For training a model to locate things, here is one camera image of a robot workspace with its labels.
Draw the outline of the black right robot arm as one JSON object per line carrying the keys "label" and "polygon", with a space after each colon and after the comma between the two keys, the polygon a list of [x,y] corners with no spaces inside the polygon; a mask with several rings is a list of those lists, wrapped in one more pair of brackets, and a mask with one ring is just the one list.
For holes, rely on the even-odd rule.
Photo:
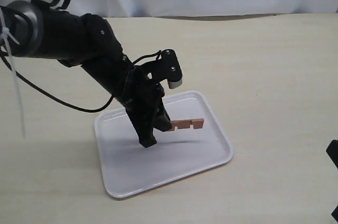
{"label": "black right robot arm", "polygon": [[[328,145],[328,147],[326,149],[326,153],[328,154],[328,156],[330,157],[330,159],[332,160],[332,162],[334,163],[336,168],[338,168],[338,155],[337,155],[338,154],[338,143],[337,143],[337,139],[334,139],[330,142],[330,144]],[[333,212],[331,213],[331,216],[337,222],[337,206],[333,210]]]}

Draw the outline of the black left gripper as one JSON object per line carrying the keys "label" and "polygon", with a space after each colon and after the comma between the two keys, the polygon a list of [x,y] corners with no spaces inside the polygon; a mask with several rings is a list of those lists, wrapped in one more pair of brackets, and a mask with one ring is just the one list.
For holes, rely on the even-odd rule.
{"label": "black left gripper", "polygon": [[127,74],[124,98],[128,117],[141,146],[157,143],[153,129],[166,132],[172,129],[170,117],[163,105],[164,89],[160,83],[149,84],[141,67],[132,67]]}

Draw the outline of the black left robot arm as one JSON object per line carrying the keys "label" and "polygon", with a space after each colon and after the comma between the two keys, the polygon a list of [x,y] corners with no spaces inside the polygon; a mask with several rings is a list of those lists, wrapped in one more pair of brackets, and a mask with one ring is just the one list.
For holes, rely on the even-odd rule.
{"label": "black left robot arm", "polygon": [[4,62],[9,57],[39,58],[80,66],[124,106],[143,147],[155,145],[155,129],[171,130],[161,83],[172,86],[182,80],[174,50],[149,54],[144,64],[130,61],[106,19],[76,16],[40,0],[1,7],[1,27],[10,32],[9,48],[1,53]]}

